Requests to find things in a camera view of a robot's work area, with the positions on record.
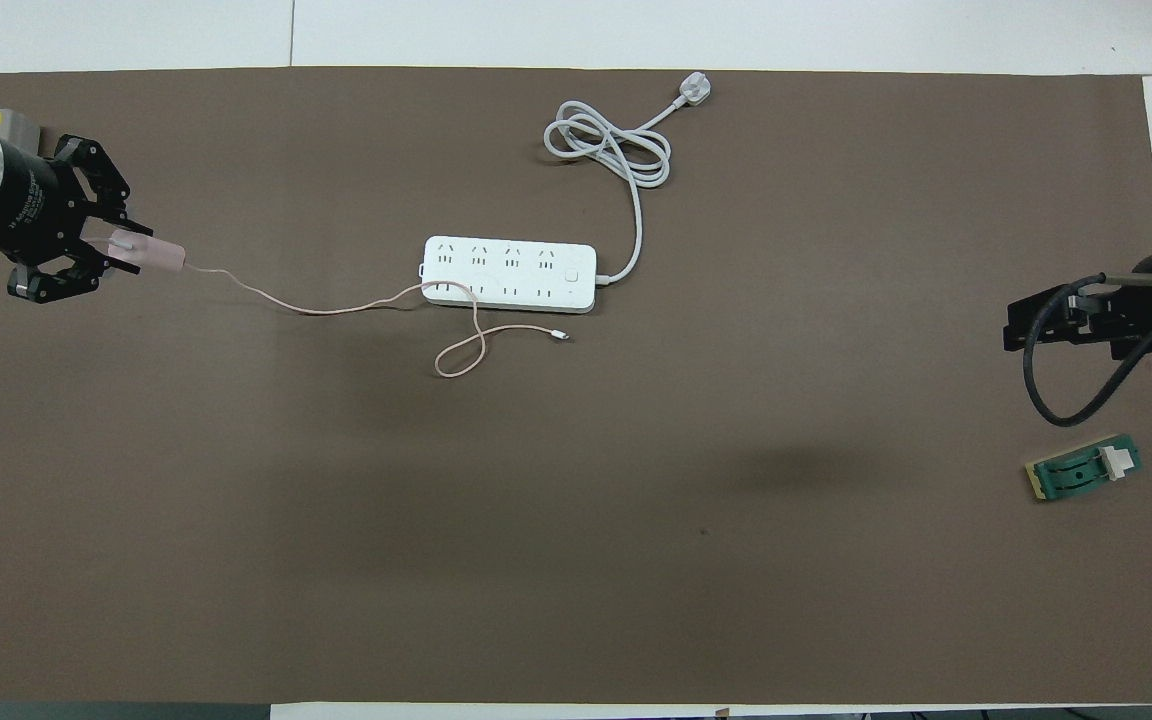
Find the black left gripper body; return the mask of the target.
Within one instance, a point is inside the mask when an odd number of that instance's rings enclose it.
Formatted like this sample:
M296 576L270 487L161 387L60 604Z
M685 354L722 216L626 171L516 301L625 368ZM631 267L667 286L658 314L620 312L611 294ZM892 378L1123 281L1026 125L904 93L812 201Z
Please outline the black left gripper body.
M31 266L86 258L90 247L81 240L82 202L84 191L70 165L5 146L0 252Z

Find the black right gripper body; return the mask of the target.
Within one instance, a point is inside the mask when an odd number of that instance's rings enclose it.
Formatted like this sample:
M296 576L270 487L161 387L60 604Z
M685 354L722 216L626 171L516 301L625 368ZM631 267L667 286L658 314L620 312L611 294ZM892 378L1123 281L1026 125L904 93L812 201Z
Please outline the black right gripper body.
M1111 357L1124 359L1152 332L1152 272L1107 273L1102 283L1115 290L1078 290L1071 310L1084 316L1093 342L1111 343Z

